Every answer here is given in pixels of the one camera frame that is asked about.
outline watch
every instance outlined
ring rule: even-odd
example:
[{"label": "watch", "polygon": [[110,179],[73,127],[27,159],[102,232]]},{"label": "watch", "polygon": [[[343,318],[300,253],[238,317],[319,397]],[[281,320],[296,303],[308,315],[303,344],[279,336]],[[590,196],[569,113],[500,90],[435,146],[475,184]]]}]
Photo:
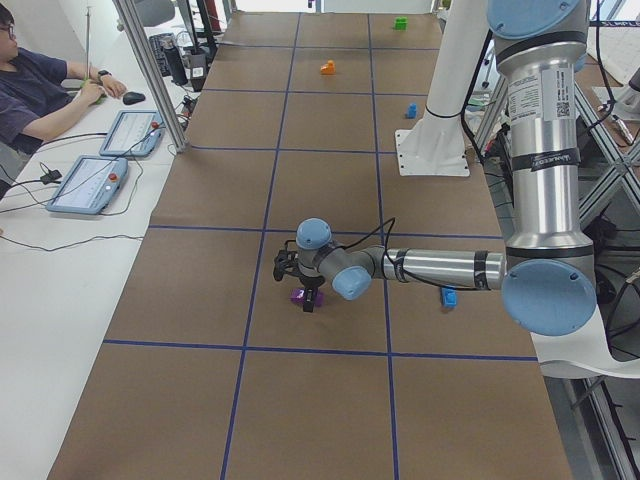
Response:
[{"label": "watch", "polygon": [[111,72],[108,72],[107,70],[100,70],[98,72],[98,81],[101,81],[102,77],[104,77],[105,75],[111,75]]}]

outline orange block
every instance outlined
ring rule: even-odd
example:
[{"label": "orange block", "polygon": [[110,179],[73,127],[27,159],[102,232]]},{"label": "orange block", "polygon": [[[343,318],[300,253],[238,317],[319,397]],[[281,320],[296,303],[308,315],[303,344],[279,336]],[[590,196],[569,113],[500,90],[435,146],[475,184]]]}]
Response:
[{"label": "orange block", "polygon": [[336,64],[333,60],[327,60],[327,63],[320,67],[322,75],[333,75],[334,73],[336,73]]}]

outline computer mouse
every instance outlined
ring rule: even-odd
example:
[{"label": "computer mouse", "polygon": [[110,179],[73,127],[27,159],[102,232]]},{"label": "computer mouse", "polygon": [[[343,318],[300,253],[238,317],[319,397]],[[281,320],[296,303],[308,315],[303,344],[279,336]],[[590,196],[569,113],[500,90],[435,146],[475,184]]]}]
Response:
[{"label": "computer mouse", "polygon": [[122,103],[125,105],[134,105],[146,100],[146,98],[143,93],[127,92],[122,96]]}]

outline man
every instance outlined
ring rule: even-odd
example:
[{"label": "man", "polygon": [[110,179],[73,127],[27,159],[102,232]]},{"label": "man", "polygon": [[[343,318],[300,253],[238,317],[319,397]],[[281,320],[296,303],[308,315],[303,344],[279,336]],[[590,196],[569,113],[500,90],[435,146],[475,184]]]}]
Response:
[{"label": "man", "polygon": [[34,153],[75,125],[103,92],[119,98],[126,87],[105,70],[91,67],[75,99],[63,80],[85,79],[86,66],[18,47],[11,12],[0,4],[0,141],[18,152]]}]

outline white table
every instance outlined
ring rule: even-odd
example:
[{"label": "white table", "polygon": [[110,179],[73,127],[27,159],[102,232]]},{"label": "white table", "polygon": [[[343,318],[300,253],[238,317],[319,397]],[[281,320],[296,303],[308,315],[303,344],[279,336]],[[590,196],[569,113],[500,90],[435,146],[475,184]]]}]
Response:
[{"label": "white table", "polygon": [[[109,130],[122,109],[155,109],[149,88],[124,34],[105,62],[129,90],[147,100],[125,106],[107,99],[92,107],[63,136]],[[165,78],[173,105],[184,97]],[[33,156],[18,181],[42,175],[39,162],[66,174],[81,154],[97,154],[104,137],[62,141]],[[118,216],[53,214],[42,206],[0,213],[10,239],[46,248],[97,235],[144,236],[149,216],[173,162],[171,138],[163,135],[151,156],[140,161],[144,174],[130,208]],[[105,212],[123,210],[139,173],[135,162],[119,194]],[[54,188],[30,184],[45,201]],[[19,187],[0,201],[0,210],[34,203]],[[0,478],[45,479],[60,449],[111,316],[140,247],[139,240],[93,241],[54,253],[0,240]]]}]

